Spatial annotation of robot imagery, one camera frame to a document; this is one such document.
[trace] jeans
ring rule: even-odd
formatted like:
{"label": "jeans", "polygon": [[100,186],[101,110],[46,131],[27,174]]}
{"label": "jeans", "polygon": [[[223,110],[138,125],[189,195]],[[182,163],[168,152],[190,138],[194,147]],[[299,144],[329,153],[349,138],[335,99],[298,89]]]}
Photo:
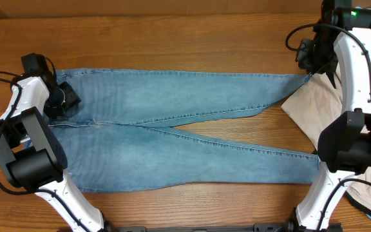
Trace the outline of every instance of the jeans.
{"label": "jeans", "polygon": [[57,75],[82,100],[50,122],[81,191],[190,182],[309,184],[317,175],[315,155],[172,128],[256,115],[296,91],[309,75],[86,68]]}

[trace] beige fabric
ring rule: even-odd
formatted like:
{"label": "beige fabric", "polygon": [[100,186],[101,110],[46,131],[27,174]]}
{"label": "beige fabric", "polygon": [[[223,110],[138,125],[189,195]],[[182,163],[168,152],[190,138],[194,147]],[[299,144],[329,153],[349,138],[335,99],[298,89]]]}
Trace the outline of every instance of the beige fabric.
{"label": "beige fabric", "polygon": [[[316,149],[320,133],[341,113],[341,83],[336,76],[335,82],[337,89],[332,87],[325,74],[313,75],[307,84],[293,93],[281,106],[309,137]],[[360,178],[371,182],[371,168]],[[356,201],[371,210],[371,187],[353,183],[347,191]]]}

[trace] jeans leg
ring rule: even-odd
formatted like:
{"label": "jeans leg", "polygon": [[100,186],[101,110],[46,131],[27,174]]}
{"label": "jeans leg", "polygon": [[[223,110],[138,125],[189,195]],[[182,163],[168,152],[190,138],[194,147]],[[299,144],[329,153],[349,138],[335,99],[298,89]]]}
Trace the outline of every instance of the jeans leg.
{"label": "jeans leg", "polygon": [[256,115],[309,75],[75,69],[58,71],[82,102],[56,122],[171,127]]}
{"label": "jeans leg", "polygon": [[310,184],[315,155],[231,142],[173,128],[55,126],[82,191],[157,189],[190,182]]}

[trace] denim fabric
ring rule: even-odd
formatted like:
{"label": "denim fabric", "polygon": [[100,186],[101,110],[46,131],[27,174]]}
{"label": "denim fabric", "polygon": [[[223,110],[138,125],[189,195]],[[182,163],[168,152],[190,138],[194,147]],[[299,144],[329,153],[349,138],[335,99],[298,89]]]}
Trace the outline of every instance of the denim fabric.
{"label": "denim fabric", "polygon": [[189,182],[311,183],[317,175],[315,155],[171,128],[256,115],[296,91],[309,75],[85,68],[57,75],[82,100],[50,123],[82,191]]}

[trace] wooden table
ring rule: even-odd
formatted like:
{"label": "wooden table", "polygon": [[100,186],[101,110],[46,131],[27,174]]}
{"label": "wooden table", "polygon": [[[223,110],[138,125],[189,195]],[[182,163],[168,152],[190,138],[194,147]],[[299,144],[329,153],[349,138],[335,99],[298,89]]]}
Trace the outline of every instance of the wooden table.
{"label": "wooden table", "polygon": [[[293,28],[314,23],[318,17],[256,14],[0,20],[0,70],[21,73],[20,57],[36,52],[49,57],[57,69],[301,73],[294,62],[296,54],[285,49],[284,39]],[[294,36],[292,44],[297,45],[306,35],[311,36],[311,31]],[[8,85],[0,83],[0,115],[10,98]],[[280,106],[255,117],[179,128],[240,142],[313,151],[311,142]],[[205,183],[85,196],[116,226],[245,226],[284,221],[309,188]],[[342,222],[345,231],[371,231],[371,220],[345,199],[332,221]],[[66,226],[36,196],[11,196],[0,190],[0,231],[55,231]]]}

